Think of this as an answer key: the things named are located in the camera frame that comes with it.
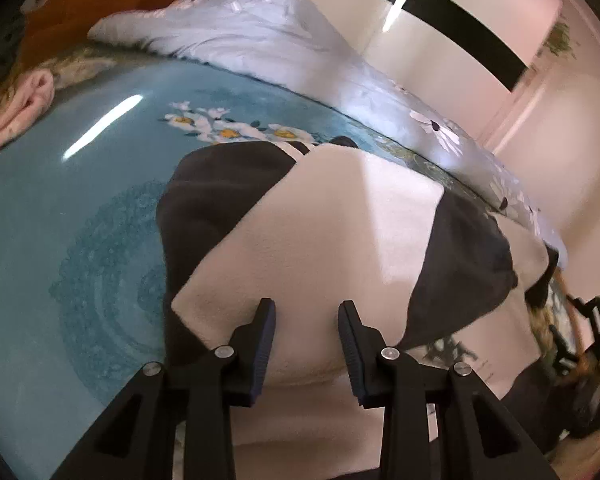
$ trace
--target pink towel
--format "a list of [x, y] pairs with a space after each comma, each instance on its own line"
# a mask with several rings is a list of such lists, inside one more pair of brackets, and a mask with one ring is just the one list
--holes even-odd
[[0, 105], [0, 148], [20, 136], [51, 105], [54, 78], [49, 70], [31, 70], [22, 74], [12, 95]]

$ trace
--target blue bedspread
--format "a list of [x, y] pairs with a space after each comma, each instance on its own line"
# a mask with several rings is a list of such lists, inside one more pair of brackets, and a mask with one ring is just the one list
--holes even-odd
[[0, 452], [20, 480], [48, 478], [126, 380], [162, 358], [154, 216], [179, 160], [209, 142], [339, 135], [489, 208], [435, 165], [330, 108], [152, 56], [59, 92], [0, 152]]

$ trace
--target metal screw head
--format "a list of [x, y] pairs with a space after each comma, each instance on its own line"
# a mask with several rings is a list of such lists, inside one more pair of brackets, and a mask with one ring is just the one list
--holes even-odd
[[142, 367], [142, 373], [149, 377], [159, 374], [160, 370], [162, 370], [162, 365], [155, 361], [147, 363]]
[[234, 354], [234, 352], [235, 350], [229, 345], [222, 345], [214, 350], [214, 354], [216, 354], [216, 357], [219, 357], [221, 359], [227, 359], [228, 357], [231, 357]]
[[454, 372], [461, 377], [467, 377], [473, 369], [467, 364], [463, 362], [459, 362], [454, 364]]
[[388, 346], [387, 348], [382, 349], [380, 355], [389, 361], [395, 361], [400, 357], [400, 351], [397, 348]]

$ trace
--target bed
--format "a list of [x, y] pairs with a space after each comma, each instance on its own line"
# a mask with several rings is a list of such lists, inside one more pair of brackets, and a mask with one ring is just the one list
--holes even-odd
[[[163, 359], [155, 206], [192, 150], [344, 135], [520, 222], [565, 261], [515, 177], [307, 0], [177, 0], [106, 18], [90, 38], [46, 63], [51, 110], [0, 152], [0, 452], [20, 480], [48, 478], [126, 380]], [[545, 310], [573, 345], [555, 284]], [[445, 365], [461, 346], [420, 350]]]

